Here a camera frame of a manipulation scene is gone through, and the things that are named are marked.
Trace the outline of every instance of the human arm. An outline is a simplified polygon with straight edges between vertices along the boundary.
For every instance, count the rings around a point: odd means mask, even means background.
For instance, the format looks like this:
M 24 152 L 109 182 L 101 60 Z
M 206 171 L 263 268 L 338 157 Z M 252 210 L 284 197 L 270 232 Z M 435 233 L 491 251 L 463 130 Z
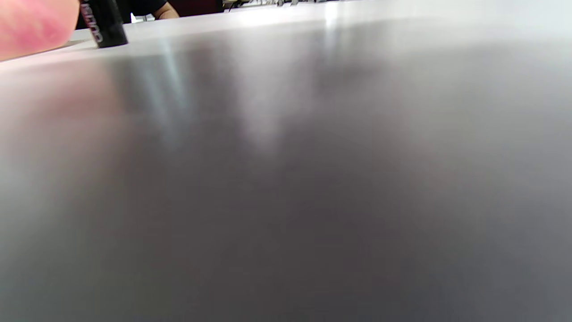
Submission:
M 175 8 L 173 8 L 173 6 L 167 2 L 162 7 L 160 7 L 159 10 L 155 11 L 153 16 L 155 16 L 155 19 L 173 19 L 178 18 L 179 14 L 177 13 L 177 10 L 175 10 Z

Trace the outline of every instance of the tabletop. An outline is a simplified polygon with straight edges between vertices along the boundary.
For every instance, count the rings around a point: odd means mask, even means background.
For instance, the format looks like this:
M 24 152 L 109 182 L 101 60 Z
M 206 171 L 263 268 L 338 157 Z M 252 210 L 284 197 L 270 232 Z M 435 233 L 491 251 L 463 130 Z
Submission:
M 0 320 L 568 320 L 550 4 L 301 3 L 1 63 Z

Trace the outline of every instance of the black marker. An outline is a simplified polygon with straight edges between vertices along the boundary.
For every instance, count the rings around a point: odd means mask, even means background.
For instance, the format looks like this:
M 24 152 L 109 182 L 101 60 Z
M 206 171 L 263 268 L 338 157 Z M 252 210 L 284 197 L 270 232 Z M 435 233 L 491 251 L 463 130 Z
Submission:
M 80 12 L 99 48 L 127 44 L 115 0 L 80 0 Z

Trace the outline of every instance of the white table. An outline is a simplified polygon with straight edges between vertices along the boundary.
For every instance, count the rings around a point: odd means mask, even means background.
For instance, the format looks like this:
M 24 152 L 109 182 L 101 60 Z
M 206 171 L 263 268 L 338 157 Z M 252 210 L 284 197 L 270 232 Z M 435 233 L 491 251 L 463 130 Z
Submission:
M 569 319 L 571 5 L 300 3 L 1 63 L 0 321 Z

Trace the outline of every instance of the dark shirt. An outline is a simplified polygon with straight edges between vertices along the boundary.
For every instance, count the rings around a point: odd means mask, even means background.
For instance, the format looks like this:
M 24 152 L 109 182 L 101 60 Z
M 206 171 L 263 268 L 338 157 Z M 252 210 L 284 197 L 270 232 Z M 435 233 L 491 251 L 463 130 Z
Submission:
M 131 13 L 133 15 L 148 15 L 163 7 L 167 0 L 115 0 L 117 2 L 117 7 L 121 14 L 121 19 L 123 23 L 131 22 Z M 76 29 L 85 29 L 84 19 L 80 17 L 77 19 Z

